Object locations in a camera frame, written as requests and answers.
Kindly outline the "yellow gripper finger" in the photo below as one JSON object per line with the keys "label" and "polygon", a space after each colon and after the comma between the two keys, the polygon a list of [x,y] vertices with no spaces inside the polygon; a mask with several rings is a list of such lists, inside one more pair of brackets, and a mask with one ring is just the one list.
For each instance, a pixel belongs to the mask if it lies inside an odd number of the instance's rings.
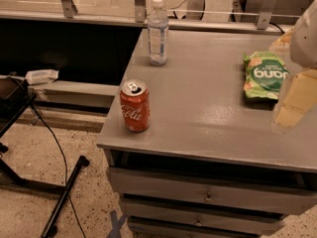
{"label": "yellow gripper finger", "polygon": [[304,68],[288,77],[274,107],[273,123],[282,128],[295,127],[317,105],[317,69]]}
{"label": "yellow gripper finger", "polygon": [[290,40],[293,34],[293,29],[286,31],[281,37],[274,41],[268,50],[275,54],[287,54],[290,48]]}

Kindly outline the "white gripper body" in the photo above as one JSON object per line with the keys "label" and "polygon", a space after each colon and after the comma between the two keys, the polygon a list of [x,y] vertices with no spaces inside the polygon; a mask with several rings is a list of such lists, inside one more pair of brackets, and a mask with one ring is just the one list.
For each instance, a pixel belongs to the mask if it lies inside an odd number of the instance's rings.
{"label": "white gripper body", "polygon": [[294,25],[290,57],[303,67],[317,67],[317,0],[311,3]]}

